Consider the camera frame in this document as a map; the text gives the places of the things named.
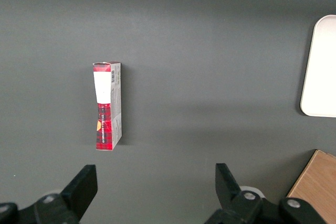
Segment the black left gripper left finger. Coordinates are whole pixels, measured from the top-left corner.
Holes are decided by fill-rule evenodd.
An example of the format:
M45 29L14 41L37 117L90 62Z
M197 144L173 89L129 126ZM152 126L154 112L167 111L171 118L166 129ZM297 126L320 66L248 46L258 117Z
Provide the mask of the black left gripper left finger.
M85 165L60 192L41 197L19 210L1 203L1 223L79 223L98 191L96 165Z

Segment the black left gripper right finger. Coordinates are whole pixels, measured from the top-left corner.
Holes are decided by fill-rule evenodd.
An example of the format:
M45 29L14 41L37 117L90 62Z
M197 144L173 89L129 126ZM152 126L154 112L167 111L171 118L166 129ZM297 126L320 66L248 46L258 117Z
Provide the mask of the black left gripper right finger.
M221 208L206 223L325 223L303 199L283 198L276 205L242 190L225 163L215 166L215 189Z

